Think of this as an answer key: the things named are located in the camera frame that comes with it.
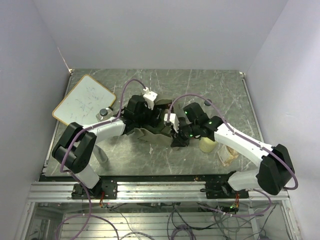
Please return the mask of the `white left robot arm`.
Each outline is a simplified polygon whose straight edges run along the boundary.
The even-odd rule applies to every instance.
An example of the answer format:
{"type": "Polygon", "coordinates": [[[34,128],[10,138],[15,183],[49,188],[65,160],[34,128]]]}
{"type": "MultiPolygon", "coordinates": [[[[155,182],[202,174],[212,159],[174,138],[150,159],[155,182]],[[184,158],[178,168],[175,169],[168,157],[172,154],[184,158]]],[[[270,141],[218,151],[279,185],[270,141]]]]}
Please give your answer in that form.
{"type": "Polygon", "coordinates": [[[169,135],[162,133],[165,110],[171,99],[152,94],[133,95],[126,106],[105,121],[91,125],[70,123],[52,150],[52,157],[60,163],[62,172],[71,174],[78,181],[73,187],[73,199],[116,197],[113,188],[99,177],[90,166],[93,153],[99,153],[97,143],[106,139],[129,135],[134,131],[147,140],[161,141],[169,135]]]}

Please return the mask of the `olive green canvas bag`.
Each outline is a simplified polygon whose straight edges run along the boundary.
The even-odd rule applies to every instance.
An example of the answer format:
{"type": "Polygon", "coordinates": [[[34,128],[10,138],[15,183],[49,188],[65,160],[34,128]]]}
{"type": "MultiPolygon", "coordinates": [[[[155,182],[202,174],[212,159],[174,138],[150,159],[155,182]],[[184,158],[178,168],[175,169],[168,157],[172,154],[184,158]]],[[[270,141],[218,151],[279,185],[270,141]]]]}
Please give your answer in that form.
{"type": "Polygon", "coordinates": [[[172,130],[173,128],[164,123],[164,115],[169,112],[173,100],[161,97],[155,101],[155,105],[163,105],[163,110],[160,115],[160,123],[157,127],[142,125],[142,108],[147,102],[141,95],[133,95],[127,105],[121,111],[120,119],[124,122],[125,128],[123,133],[130,135],[135,133],[136,137],[142,141],[156,145],[172,147],[172,130]]]}

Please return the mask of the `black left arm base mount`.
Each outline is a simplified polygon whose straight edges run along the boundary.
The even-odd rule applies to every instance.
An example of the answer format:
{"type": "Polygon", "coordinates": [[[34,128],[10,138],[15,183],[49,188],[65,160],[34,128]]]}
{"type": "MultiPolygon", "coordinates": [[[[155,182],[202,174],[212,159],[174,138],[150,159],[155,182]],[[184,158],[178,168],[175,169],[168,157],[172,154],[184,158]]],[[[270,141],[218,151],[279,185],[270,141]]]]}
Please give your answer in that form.
{"type": "Polygon", "coordinates": [[[111,179],[100,179],[93,188],[87,188],[87,195],[85,188],[81,183],[73,186],[71,198],[73,200],[115,200],[118,194],[118,185],[111,179]]]}

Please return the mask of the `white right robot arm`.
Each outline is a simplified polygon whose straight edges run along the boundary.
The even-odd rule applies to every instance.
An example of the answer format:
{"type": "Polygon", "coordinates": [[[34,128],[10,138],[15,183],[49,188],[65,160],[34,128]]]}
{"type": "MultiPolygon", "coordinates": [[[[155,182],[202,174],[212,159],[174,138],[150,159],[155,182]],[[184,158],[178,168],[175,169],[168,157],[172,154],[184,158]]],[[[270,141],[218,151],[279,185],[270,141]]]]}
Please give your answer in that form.
{"type": "Polygon", "coordinates": [[[257,167],[231,173],[220,186],[224,197],[231,198],[238,191],[254,188],[277,195],[292,179],[295,170],[284,145],[266,144],[238,131],[219,116],[208,117],[196,102],[183,111],[185,117],[177,117],[172,112],[164,117],[164,123],[172,128],[171,147],[186,147],[192,138],[207,138],[230,147],[257,167]]]}

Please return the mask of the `clear square bottle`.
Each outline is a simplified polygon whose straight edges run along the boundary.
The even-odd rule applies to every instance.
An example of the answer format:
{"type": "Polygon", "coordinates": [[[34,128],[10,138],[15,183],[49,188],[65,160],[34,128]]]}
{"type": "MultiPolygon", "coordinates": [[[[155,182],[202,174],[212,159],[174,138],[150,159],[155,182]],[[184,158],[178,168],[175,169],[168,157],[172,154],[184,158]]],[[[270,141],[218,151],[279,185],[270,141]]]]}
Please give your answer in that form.
{"type": "Polygon", "coordinates": [[[114,111],[112,107],[106,107],[99,110],[99,112],[96,114],[96,119],[98,122],[103,122],[108,120],[114,115],[114,111]]]}

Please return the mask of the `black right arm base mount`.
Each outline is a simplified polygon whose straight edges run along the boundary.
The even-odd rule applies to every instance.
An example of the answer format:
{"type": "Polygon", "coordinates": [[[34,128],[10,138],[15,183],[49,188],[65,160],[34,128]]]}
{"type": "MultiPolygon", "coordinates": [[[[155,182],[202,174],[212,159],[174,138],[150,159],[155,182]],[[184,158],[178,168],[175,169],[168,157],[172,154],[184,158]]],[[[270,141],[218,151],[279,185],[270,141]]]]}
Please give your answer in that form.
{"type": "Polygon", "coordinates": [[[236,173],[231,171],[228,174],[206,174],[199,178],[200,181],[205,182],[204,187],[200,192],[206,194],[207,199],[248,199],[249,192],[247,190],[234,190],[228,183],[229,178],[236,173]]]}

